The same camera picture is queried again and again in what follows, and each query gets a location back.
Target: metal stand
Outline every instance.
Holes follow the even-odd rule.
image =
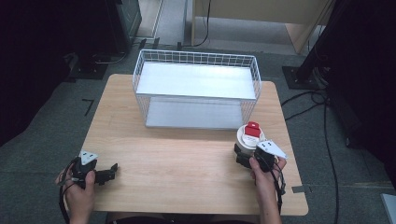
[[[298,69],[299,67],[282,66],[283,75],[285,76],[289,89],[319,90],[319,85],[312,75],[307,79],[299,80],[296,75]]]
[[[70,72],[70,78],[99,79],[102,80],[107,70],[106,63],[89,63],[82,66],[80,60],[75,64]]]

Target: finger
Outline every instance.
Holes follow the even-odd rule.
[[[286,166],[286,160],[283,158],[278,158],[277,166],[279,166],[280,170],[283,170],[283,168]]]
[[[259,162],[254,157],[250,157],[248,161],[250,163],[252,171],[254,172],[254,175],[256,176],[256,179],[262,178],[263,172],[262,168],[260,168]]]
[[[87,176],[85,177],[85,191],[88,193],[94,193],[94,184],[95,184],[95,172],[89,171]]]
[[[55,178],[55,184],[59,184],[59,182],[61,182],[62,179],[62,175],[64,175],[64,169],[61,171],[60,174],[58,174],[58,176]]]
[[[72,176],[72,168],[73,168],[74,165],[75,165],[74,163],[70,165],[69,169],[67,170],[67,175],[66,176]]]

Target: wire basket frame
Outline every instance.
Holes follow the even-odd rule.
[[[139,92],[139,84],[144,75],[145,65],[161,65],[164,64],[172,64],[172,65],[186,65],[184,69],[189,69],[188,71],[192,71],[197,69],[197,66],[201,66],[199,69],[206,69],[208,73],[210,73],[210,77],[215,77],[216,71],[219,69],[228,69],[227,71],[233,71],[236,69],[244,69],[249,72],[249,80],[250,88],[252,89],[251,97],[243,97],[239,95],[230,95],[230,96],[217,96],[214,95],[194,95],[194,94],[173,94],[173,93],[162,93],[162,92]],[[165,71],[164,76],[172,74],[174,71]],[[156,125],[155,123],[150,122],[148,119],[154,119],[153,114],[150,114],[150,108],[154,108],[155,106],[162,105],[167,106],[171,105],[173,108],[177,108],[180,111],[176,111],[175,109],[169,109],[168,112],[172,113],[173,116],[176,114],[185,113],[189,115],[186,111],[190,111],[190,109],[186,108],[186,106],[192,106],[192,110],[196,107],[196,110],[202,110],[202,114],[195,113],[195,117],[201,117],[201,119],[212,120],[215,116],[223,117],[227,119],[226,115],[232,114],[233,109],[231,106],[237,106],[239,112],[236,112],[234,115],[240,118],[232,118],[234,119],[233,127],[231,126],[212,126],[212,125],[204,125],[200,126],[200,122],[193,123],[191,125],[195,125],[194,127],[186,126],[185,128],[210,128],[210,129],[237,129],[240,125],[243,125],[248,122],[250,114],[256,104],[258,98],[260,97],[262,84],[260,72],[258,69],[257,61],[254,56],[251,55],[233,55],[233,54],[217,54],[217,53],[203,53],[203,52],[183,52],[183,51],[171,51],[171,50],[156,50],[156,49],[143,49],[140,51],[137,63],[134,69],[134,77],[133,77],[133,87],[136,95],[136,100],[139,104],[141,113],[143,115],[144,120],[146,121],[147,126],[163,126],[163,127],[183,127],[183,124],[180,125],[166,125],[160,124]]]

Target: black cable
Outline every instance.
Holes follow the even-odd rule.
[[[78,157],[75,157],[73,160],[71,160],[69,162],[69,164],[67,164],[66,168],[64,168],[64,172],[62,173],[62,178],[61,179],[59,179],[60,177],[58,176],[58,186],[60,186],[59,187],[59,202],[58,202],[58,204],[59,204],[59,207],[61,208],[62,216],[64,217],[64,221],[65,221],[66,224],[70,223],[70,218],[69,218],[69,215],[67,214],[66,208],[64,206],[64,193],[70,187],[72,187],[74,185],[74,183],[72,185],[70,185],[69,187],[67,187],[65,190],[64,190],[64,185],[65,185],[66,175],[67,175],[67,172],[69,171],[69,168],[74,163],[76,163],[77,160],[78,160]]]
[[[122,56],[121,56],[118,60],[116,60],[116,61],[110,61],[110,62],[97,62],[97,61],[95,61],[95,63],[98,63],[98,64],[119,63],[120,61],[122,61],[122,60],[125,58],[126,52],[121,52],[121,54],[122,54]]]
[[[286,193],[286,191],[285,191],[285,187],[286,187],[285,177],[283,176],[282,169],[280,169],[279,165],[277,163],[275,163],[275,165],[277,166],[277,168],[279,168],[279,170],[277,170],[277,171],[279,171],[279,173],[280,173],[280,182],[282,183],[282,186],[280,189],[282,190],[282,195],[283,195]]]
[[[338,195],[338,179],[337,179],[337,174],[336,174],[336,172],[335,172],[335,167],[334,167],[334,162],[333,162],[333,160],[332,160],[332,153],[330,152],[330,147],[329,147],[329,140],[328,140],[328,137],[327,137],[327,116],[326,116],[326,110],[327,110],[327,105],[326,104],[324,104],[324,115],[323,115],[323,117],[324,117],[324,125],[323,125],[323,127],[324,127],[324,138],[325,138],[325,141],[326,141],[326,148],[327,148],[327,152],[328,152],[328,154],[329,154],[329,158],[330,158],[330,163],[332,164],[332,174],[333,174],[333,176],[334,176],[334,185],[335,185],[335,215],[334,215],[334,224],[337,224],[338,223],[338,211],[339,211],[339,208],[340,208],[340,205],[339,205],[339,195]]]
[[[189,46],[189,47],[199,47],[199,46],[201,46],[202,44],[205,43],[205,41],[207,40],[207,37],[209,36],[209,17],[210,17],[210,4],[211,4],[211,3],[212,3],[212,0],[209,1],[209,6],[207,7],[207,15],[206,15],[206,36],[205,36],[205,39],[204,39],[200,44],[192,45],[192,46]]]
[[[308,91],[308,92],[303,92],[303,93],[297,94],[297,95],[291,97],[289,100],[285,101],[282,105],[284,105],[285,103],[287,103],[287,102],[289,102],[289,101],[291,101],[291,100],[293,100],[293,99],[296,99],[296,98],[298,98],[298,97],[300,97],[300,96],[302,96],[302,95],[304,95],[304,94],[308,94],[308,93],[309,93],[309,91]],[[333,161],[333,159],[332,159],[332,153],[331,153],[331,151],[330,151],[329,139],[328,139],[328,135],[327,135],[327,101],[328,101],[329,98],[328,98],[328,97],[324,97],[323,95],[321,95],[321,96],[322,96],[322,98],[324,99],[324,101],[318,103],[318,102],[316,102],[316,101],[313,99],[313,95],[311,95],[311,100],[314,101],[315,105],[313,105],[313,106],[311,106],[310,108],[308,108],[307,110],[305,110],[305,112],[308,111],[309,109],[311,109],[311,108],[317,106],[317,105],[324,105],[324,114],[323,114],[323,122],[324,122],[324,124],[323,124],[323,129],[324,129],[324,137],[325,137],[325,142],[326,142],[326,148],[327,148],[327,152],[328,152],[328,154],[329,154],[330,163],[331,163],[331,165],[332,165],[332,174],[333,174],[333,177],[334,177],[334,186],[335,186],[335,214],[334,214],[334,224],[337,224],[337,223],[338,223],[338,213],[339,213],[339,210],[340,210],[340,205],[339,205],[339,190],[338,190],[338,178],[337,178],[337,173],[335,172],[334,161]]]
[[[316,92],[316,91],[305,91],[305,92],[303,92],[303,93],[299,93],[299,94],[297,94],[297,95],[294,95],[294,96],[290,97],[289,99],[287,99],[286,101],[284,101],[280,106],[283,106],[283,105],[287,104],[288,102],[290,102],[290,101],[292,101],[292,100],[294,100],[294,99],[299,98],[300,96],[306,95],[306,94],[308,94],[308,93],[314,93],[314,92]]]
[[[285,102],[283,102],[283,103],[281,104],[281,106],[285,105],[286,103],[290,102],[291,100],[297,99],[298,97],[303,96],[303,95],[306,95],[306,94],[308,94],[308,93],[311,93],[311,100],[312,100],[315,104],[312,105],[312,106],[310,106],[309,108],[307,108],[307,109],[304,110],[304,111],[301,111],[301,112],[299,112],[299,113],[297,113],[297,114],[294,114],[294,115],[292,115],[292,116],[286,118],[285,120],[289,120],[289,119],[292,119],[292,118],[294,118],[294,117],[296,117],[296,116],[302,115],[303,113],[305,113],[305,112],[307,112],[307,111],[309,111],[309,110],[315,108],[316,106],[318,106],[318,105],[323,105],[323,104],[326,103],[327,98],[325,98],[325,97],[324,97],[321,93],[319,93],[318,91],[305,91],[305,92],[303,92],[303,93],[300,93],[300,94],[297,94],[297,95],[294,95],[294,96],[290,97],[288,100],[286,100]],[[316,101],[316,100],[314,99],[314,95],[319,95],[319,96],[321,96],[321,97],[323,98],[323,102],[318,102],[318,101]]]
[[[201,10],[204,11],[204,4],[202,4]],[[207,26],[206,26],[206,22],[205,22],[205,17],[202,17],[202,22],[204,23],[204,27],[205,27],[205,29],[206,29],[206,33],[209,34],[209,30],[208,30],[208,28],[207,28]]]
[[[329,60],[329,56],[327,56],[327,55],[321,55],[321,56],[319,56],[319,55],[318,55],[317,48],[315,48],[315,46],[314,46],[314,51],[315,51],[315,54],[316,54],[317,58],[318,58],[321,62],[326,62],[327,60]]]
[[[262,157],[262,155],[256,153],[255,156],[259,156],[260,159],[265,162],[265,165],[270,170],[271,176],[274,179],[274,185],[275,185],[276,195],[277,195],[277,210],[279,211],[279,214],[280,214],[281,210],[282,210],[282,203],[283,203],[283,201],[282,201],[283,190],[280,189],[279,182],[278,182],[278,180],[277,180],[277,178],[276,178],[276,176],[274,174],[274,171],[273,171],[273,167],[270,167],[268,165],[267,161]]]
[[[314,75],[317,77],[317,79],[320,81],[320,83],[325,87],[325,89],[329,86],[329,83],[324,79],[325,75],[323,75],[318,67],[314,68]]]
[[[134,44],[132,44],[132,47],[133,47],[133,46],[137,46],[137,45],[140,45],[140,42],[139,42],[139,43],[134,43]],[[154,45],[154,43],[146,43],[145,45],[150,45],[150,46],[152,46],[152,45]],[[161,46],[165,46],[165,47],[174,47],[175,45],[165,45],[165,44],[161,44]]]
[[[299,112],[299,113],[297,113],[297,114],[291,115],[290,117],[286,118],[285,121],[286,121],[286,120],[289,120],[289,119],[292,119],[292,118],[294,118],[294,117],[297,117],[297,116],[299,116],[299,115],[302,115],[303,113],[305,113],[305,112],[307,112],[307,111],[309,111],[309,110],[315,108],[316,106],[318,106],[318,105],[312,105],[311,107],[307,108],[306,110],[303,110],[302,112]]]
[[[64,206],[64,186],[59,187],[59,207],[61,208],[62,216],[66,224],[70,223],[70,217],[66,212],[66,207]]]

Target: hand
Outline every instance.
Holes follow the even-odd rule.
[[[67,207],[70,210],[70,223],[88,223],[90,220],[91,212],[93,211],[94,205],[94,183],[95,183],[95,172],[89,171],[85,177],[85,189],[76,185],[71,180],[71,168],[67,171],[65,178],[67,181],[64,185],[64,195],[67,202]],[[60,177],[55,180],[55,183],[59,183]]]
[[[281,223],[276,203],[275,180],[271,175],[271,172],[263,172],[257,160],[253,157],[249,159],[249,163],[252,169],[251,176],[256,181],[256,194],[261,212],[261,222]],[[276,180],[279,179],[280,175],[278,169],[280,168],[281,171],[285,165],[285,159],[278,158],[277,166],[279,167],[274,165],[275,168],[273,169]]]

